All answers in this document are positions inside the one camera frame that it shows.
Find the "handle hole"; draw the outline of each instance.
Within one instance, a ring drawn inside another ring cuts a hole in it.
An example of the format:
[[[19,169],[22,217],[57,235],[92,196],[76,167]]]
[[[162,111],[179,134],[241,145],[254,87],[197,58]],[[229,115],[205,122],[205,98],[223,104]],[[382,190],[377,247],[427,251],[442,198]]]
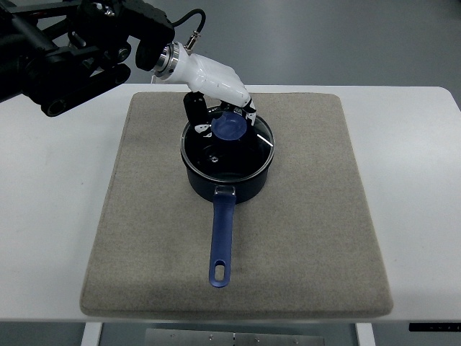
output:
[[[224,265],[217,264],[215,266],[215,280],[216,281],[223,281],[224,280]]]

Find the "black cable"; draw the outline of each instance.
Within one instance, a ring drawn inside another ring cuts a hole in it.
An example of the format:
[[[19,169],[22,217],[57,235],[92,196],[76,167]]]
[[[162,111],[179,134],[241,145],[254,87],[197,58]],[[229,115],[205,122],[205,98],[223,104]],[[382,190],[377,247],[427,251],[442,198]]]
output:
[[[191,12],[189,12],[188,14],[183,16],[180,20],[177,20],[177,21],[171,23],[171,25],[173,25],[173,27],[178,27],[179,25],[186,22],[194,14],[200,14],[202,16],[202,20],[200,20],[200,24],[199,24],[199,26],[198,26],[198,28],[196,30],[197,32],[201,32],[202,29],[203,29],[203,26],[205,25],[205,20],[207,19],[207,16],[205,15],[205,12],[202,9],[193,9]]]

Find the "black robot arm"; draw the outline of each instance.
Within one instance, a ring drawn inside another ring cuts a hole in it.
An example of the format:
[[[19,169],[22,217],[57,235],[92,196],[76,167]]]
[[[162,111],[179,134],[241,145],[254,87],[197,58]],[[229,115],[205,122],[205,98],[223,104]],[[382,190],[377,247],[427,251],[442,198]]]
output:
[[[39,19],[66,16],[44,30]],[[70,44],[53,40],[67,34]],[[174,39],[163,11],[142,0],[75,0],[16,7],[0,0],[0,102],[18,94],[59,115],[124,83],[129,36],[140,40],[138,68],[150,71]]]

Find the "white table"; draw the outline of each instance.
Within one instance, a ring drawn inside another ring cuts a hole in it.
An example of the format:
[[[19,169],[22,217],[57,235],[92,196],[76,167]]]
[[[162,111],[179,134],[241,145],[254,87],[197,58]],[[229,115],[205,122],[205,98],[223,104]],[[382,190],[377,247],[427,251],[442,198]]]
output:
[[[341,98],[395,304],[367,321],[461,321],[461,112],[451,94],[248,89]],[[165,91],[188,89],[126,84],[57,118],[23,96],[0,104],[0,320],[99,320],[80,312],[79,295],[127,108],[136,92]]]

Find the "pot rim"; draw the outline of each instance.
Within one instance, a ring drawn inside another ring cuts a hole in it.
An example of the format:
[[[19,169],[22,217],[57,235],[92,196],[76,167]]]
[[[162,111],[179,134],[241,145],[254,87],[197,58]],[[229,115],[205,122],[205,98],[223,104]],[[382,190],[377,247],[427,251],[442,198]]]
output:
[[[270,152],[269,152],[269,155],[267,157],[267,160],[254,173],[251,173],[250,175],[247,175],[246,177],[238,178],[238,179],[218,179],[218,178],[211,177],[210,175],[207,175],[207,174],[203,173],[202,171],[200,171],[196,166],[194,166],[192,164],[192,162],[189,160],[189,157],[187,157],[187,154],[186,154],[184,141],[186,139],[187,131],[190,128],[189,122],[187,122],[186,126],[184,127],[184,130],[182,131],[182,135],[181,135],[181,156],[182,156],[182,159],[183,159],[184,163],[187,165],[188,168],[190,168],[193,172],[195,172],[199,176],[201,176],[201,177],[203,177],[203,178],[205,178],[207,180],[210,180],[211,182],[217,183],[217,184],[226,184],[226,185],[228,185],[228,184],[233,184],[233,183],[238,183],[238,182],[244,182],[246,180],[250,180],[250,179],[258,176],[264,170],[266,170],[269,167],[269,165],[272,163],[272,159],[274,158],[275,141],[274,141],[274,135],[272,134],[272,130],[267,125],[266,121],[264,121],[264,119],[262,117],[260,117],[259,115],[256,116],[256,119],[259,120],[266,127],[266,129],[268,130],[269,135],[270,135],[269,140],[270,140],[270,143],[272,144],[272,146],[270,148]]]

